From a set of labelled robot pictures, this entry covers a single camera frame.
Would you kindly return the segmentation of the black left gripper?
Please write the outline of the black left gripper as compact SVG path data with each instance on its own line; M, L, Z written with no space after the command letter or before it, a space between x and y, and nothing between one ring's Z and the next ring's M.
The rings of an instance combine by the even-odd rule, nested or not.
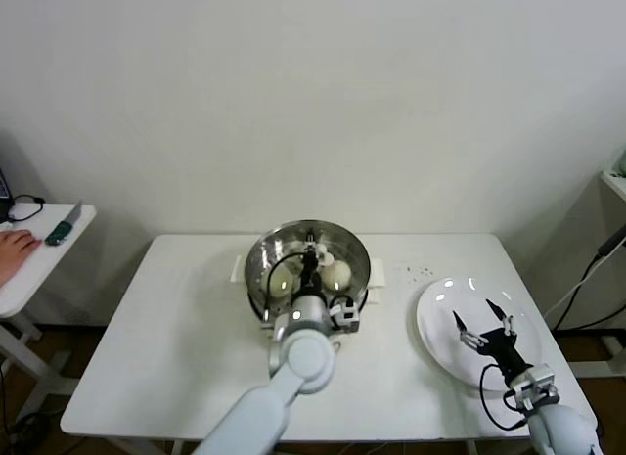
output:
M300 288L298 290L300 295L320 295L322 293L322 282L317 272L319 266L317 253L319 252L319 242L314 242L314 234L307 233L304 241Z

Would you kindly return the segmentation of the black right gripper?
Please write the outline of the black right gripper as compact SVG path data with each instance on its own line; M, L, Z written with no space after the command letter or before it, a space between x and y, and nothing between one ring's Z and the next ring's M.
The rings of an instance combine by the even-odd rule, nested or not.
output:
M477 335L468 330L465 322L456 311L453 312L460 341L475 352L480 350L483 356L495 360L505 381L512 381L531 367L515 348L517 332L514 328L514 317L507 314L497 303L490 299L486 302L501 322L501 326L489 332Z

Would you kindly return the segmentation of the person's bare hand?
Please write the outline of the person's bare hand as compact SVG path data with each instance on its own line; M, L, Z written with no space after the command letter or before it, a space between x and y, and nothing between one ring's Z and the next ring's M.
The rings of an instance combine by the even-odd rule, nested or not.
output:
M8 283L41 244L29 230L3 231L0 239L0 286Z

